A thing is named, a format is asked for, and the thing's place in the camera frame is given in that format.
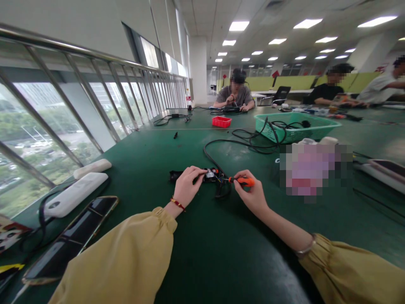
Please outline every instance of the pink object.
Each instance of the pink object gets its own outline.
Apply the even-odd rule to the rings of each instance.
[[[212,118],[212,125],[221,127],[221,128],[229,128],[231,125],[232,118],[226,117],[213,117]]]

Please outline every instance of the green basket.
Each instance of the green basket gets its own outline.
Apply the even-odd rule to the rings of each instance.
[[[257,132],[260,132],[263,129],[266,117],[268,117],[268,122],[278,120],[285,122],[286,124],[290,124],[293,122],[302,122],[303,120],[307,120],[311,124],[310,128],[287,129],[287,130],[284,130],[283,128],[273,125],[279,141],[281,141],[284,138],[285,132],[287,132],[287,136],[286,139],[283,141],[283,144],[301,141],[304,138],[322,139],[333,128],[342,126],[340,123],[335,122],[333,120],[321,118],[319,116],[314,116],[306,113],[299,113],[299,112],[275,113],[275,114],[261,114],[256,115],[254,117],[256,119]],[[273,130],[270,128],[269,124],[267,124],[266,127],[264,128],[262,135],[266,136],[269,140],[276,142]]]

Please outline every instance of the screwdriver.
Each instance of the screwdriver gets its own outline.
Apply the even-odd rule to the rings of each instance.
[[[250,177],[238,177],[237,179],[234,179],[233,177],[229,178],[229,182],[233,183],[234,180],[237,180],[237,182],[242,186],[242,187],[253,187],[254,186],[254,180],[251,179]]]

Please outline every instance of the green table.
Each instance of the green table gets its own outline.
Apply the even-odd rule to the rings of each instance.
[[[169,110],[163,113],[184,113]],[[259,107],[247,114],[232,116],[230,129],[211,126],[209,111],[196,109],[192,120],[172,119],[168,125],[147,123],[108,150],[102,157],[113,167],[106,171],[111,183],[103,195],[116,195],[120,204],[102,227],[98,238],[127,217],[164,206],[174,191],[168,182],[169,171],[187,166],[212,167],[203,147],[215,139],[237,139],[235,128],[254,130],[254,115],[273,113]],[[375,158],[388,158],[404,164],[403,111],[392,109],[351,110],[364,116],[362,122],[341,120],[343,127],[330,136],[353,150]],[[385,125],[384,122],[397,122]],[[257,144],[268,145],[260,136]],[[272,209],[310,232],[373,251],[393,264],[405,268],[404,220],[365,197],[343,188],[326,188],[316,204],[304,204],[302,197],[287,196],[270,179],[278,153],[261,155],[247,147],[229,142],[208,147],[210,155],[228,175],[249,169],[265,189]],[[405,214],[403,195],[363,173],[354,173],[354,186]],[[216,201],[215,185],[202,185],[187,213],[178,217],[170,267],[157,294],[156,303],[322,303],[310,276],[295,255],[264,226],[233,190],[229,198]],[[90,199],[66,218],[49,226],[49,238],[57,235]],[[17,220],[37,225],[32,205]],[[3,263],[22,260],[16,248],[2,255]],[[21,288],[16,284],[12,295]],[[17,303],[46,303],[57,283],[31,287]]]

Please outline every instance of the ceiling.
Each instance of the ceiling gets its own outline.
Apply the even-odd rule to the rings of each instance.
[[[303,62],[313,62],[324,49],[336,49],[325,61],[343,55],[356,47],[361,38],[394,31],[405,37],[404,0],[178,0],[187,30],[191,36],[207,38],[207,65],[267,63],[269,57],[277,62],[294,62],[298,56],[307,56]],[[380,16],[396,15],[387,23],[358,28],[361,23]],[[309,29],[293,29],[305,19],[323,19]],[[233,21],[250,21],[243,32],[229,32]],[[338,38],[328,43],[316,43],[323,37]],[[280,45],[269,45],[275,38],[287,38]],[[234,46],[222,46],[224,40],[236,40]],[[405,41],[398,41],[393,50],[405,52]],[[261,55],[251,55],[263,51]],[[218,57],[219,52],[227,56]]]

